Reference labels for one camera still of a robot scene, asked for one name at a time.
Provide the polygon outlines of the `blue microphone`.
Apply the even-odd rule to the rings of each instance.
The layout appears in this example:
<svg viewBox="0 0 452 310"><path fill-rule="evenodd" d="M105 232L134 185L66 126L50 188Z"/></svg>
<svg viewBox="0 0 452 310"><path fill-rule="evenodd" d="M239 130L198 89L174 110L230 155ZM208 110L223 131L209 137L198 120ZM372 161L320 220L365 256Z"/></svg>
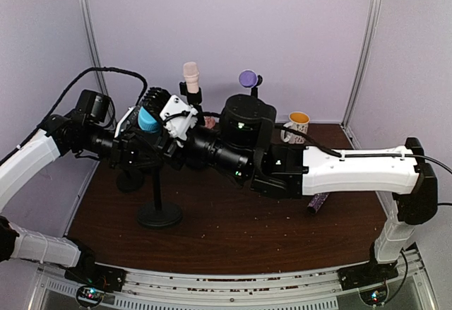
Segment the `blue microphone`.
<svg viewBox="0 0 452 310"><path fill-rule="evenodd" d="M146 133L157 133L160 131L159 122L144 108L138 112L138 126Z"/></svg>

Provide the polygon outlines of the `black stand of glitter microphone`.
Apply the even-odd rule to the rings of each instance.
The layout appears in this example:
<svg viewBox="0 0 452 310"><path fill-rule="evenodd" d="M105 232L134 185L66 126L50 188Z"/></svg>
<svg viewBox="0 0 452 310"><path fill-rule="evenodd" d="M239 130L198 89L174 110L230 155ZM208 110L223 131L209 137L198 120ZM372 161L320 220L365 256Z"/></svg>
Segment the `black stand of glitter microphone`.
<svg viewBox="0 0 452 310"><path fill-rule="evenodd" d="M144 174L137 169L123 170L116 178L117 188L123 193L139 190L144 184Z"/></svg>

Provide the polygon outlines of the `black stand of blue microphone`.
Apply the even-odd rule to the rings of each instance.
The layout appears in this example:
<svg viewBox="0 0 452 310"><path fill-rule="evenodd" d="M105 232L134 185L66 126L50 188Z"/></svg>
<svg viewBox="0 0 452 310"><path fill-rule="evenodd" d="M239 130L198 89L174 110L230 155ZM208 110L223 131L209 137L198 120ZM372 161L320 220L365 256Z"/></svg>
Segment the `black stand of blue microphone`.
<svg viewBox="0 0 452 310"><path fill-rule="evenodd" d="M143 185L148 178L151 183L151 199L137 212L138 224L148 229L165 229L178 225L183 219L182 209L171 201L162 199L161 171L163 164L147 169L143 173Z"/></svg>

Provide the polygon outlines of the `black stand of purple microphone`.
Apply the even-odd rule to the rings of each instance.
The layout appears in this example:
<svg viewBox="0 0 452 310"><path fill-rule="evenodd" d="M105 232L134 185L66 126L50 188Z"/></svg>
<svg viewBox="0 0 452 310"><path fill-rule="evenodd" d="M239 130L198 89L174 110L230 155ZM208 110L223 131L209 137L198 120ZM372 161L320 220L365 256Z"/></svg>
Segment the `black stand of purple microphone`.
<svg viewBox="0 0 452 310"><path fill-rule="evenodd" d="M257 75L256 84L251 88L251 96L258 98L258 88L263 82L263 77L261 75Z"/></svg>

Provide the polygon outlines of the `glitter purple silver microphone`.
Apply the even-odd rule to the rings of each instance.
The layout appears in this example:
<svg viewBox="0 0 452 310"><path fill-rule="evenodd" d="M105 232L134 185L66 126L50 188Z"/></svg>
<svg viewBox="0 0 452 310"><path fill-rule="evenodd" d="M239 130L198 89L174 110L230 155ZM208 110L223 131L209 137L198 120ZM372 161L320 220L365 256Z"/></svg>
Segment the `glitter purple silver microphone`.
<svg viewBox="0 0 452 310"><path fill-rule="evenodd" d="M311 215L317 214L317 212L320 210L322 205L326 202L326 200L329 197L329 193L317 193L315 194L312 199L310 200L307 211Z"/></svg>

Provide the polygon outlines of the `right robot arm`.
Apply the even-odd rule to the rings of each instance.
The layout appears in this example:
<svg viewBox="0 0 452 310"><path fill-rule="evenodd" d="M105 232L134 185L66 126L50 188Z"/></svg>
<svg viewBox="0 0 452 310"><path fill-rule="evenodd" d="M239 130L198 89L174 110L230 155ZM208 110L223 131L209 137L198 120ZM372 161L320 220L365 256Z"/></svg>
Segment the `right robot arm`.
<svg viewBox="0 0 452 310"><path fill-rule="evenodd" d="M317 144L295 146L271 141L276 110L250 95L229 97L220 128L199 124L201 113L171 96L160 113L168 134L182 153L202 165L249 182L255 192L274 198L297 198L342 191L393 194L390 215L374 242L372 260L362 277L378 282L389 271L415 226L437 212L438 187L432 166L422 159L416 139L383 150L329 150Z"/></svg>

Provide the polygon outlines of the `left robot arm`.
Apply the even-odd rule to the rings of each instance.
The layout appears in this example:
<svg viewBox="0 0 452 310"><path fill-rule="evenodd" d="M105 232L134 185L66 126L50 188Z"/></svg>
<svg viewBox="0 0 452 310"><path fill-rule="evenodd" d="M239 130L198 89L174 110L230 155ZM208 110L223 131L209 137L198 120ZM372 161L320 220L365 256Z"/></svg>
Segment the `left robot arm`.
<svg viewBox="0 0 452 310"><path fill-rule="evenodd" d="M83 90L73 110L64 116L50 114L44 118L30 139L1 163L1 206L5 207L47 166L67 153L80 157L85 150L93 153L94 160L106 159L111 167L121 168L117 178L120 191L128 193L141 188L143 169L153 164L153 152L145 145L144 136L162 129L165 120L162 110L169 98L166 90L149 89L111 130L102 123L113 105L112 99ZM34 232L2 217L1 260L12 258L73 269L87 285L94 285L102 277L93 252L84 244Z"/></svg>

